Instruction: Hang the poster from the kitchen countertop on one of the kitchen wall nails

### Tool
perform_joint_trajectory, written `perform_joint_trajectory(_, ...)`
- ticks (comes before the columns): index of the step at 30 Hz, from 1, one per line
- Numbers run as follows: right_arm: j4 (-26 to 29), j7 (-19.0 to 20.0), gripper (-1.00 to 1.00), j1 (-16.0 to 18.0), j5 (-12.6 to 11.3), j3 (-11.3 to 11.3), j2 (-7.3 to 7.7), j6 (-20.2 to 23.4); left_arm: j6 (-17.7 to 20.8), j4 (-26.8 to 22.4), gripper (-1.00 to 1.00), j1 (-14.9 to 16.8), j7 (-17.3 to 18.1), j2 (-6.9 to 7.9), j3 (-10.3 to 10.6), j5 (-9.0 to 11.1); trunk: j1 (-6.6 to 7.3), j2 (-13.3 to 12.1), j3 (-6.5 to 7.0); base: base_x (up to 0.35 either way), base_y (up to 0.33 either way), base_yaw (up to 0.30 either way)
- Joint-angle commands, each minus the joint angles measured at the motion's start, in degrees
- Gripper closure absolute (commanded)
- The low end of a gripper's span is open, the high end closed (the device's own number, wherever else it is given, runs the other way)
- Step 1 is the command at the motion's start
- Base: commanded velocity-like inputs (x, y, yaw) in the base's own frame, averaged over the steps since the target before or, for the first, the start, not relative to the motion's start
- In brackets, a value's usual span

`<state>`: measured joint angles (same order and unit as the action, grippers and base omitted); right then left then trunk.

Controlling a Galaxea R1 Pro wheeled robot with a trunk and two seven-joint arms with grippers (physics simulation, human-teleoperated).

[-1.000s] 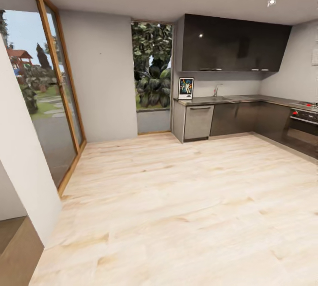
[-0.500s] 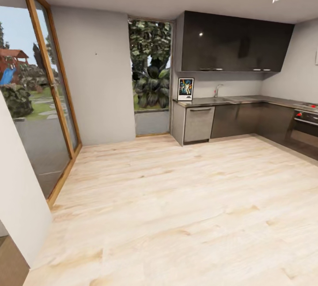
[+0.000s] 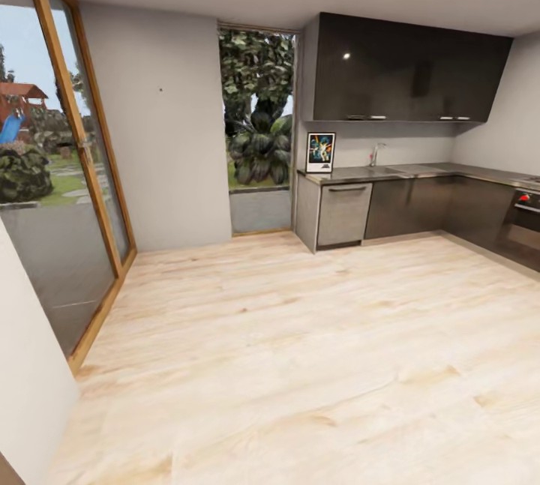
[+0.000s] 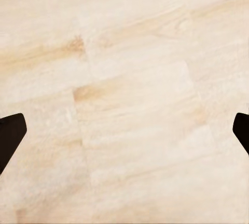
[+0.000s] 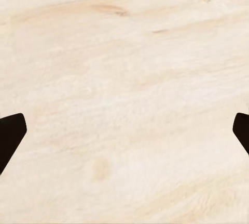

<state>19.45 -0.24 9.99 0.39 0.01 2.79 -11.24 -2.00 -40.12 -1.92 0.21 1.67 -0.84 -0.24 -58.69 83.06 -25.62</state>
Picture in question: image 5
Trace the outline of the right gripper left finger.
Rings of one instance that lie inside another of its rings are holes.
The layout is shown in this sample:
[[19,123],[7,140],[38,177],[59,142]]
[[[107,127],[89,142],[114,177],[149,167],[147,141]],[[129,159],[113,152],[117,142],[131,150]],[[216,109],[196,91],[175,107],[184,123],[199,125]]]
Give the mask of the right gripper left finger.
[[0,118],[0,175],[27,132],[23,113]]

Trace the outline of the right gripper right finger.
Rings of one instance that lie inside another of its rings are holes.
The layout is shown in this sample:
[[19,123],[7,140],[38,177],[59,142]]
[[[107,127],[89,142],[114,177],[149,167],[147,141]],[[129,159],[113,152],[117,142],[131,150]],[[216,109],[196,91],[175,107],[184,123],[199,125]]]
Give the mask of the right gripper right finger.
[[249,115],[237,113],[232,131],[249,155]]

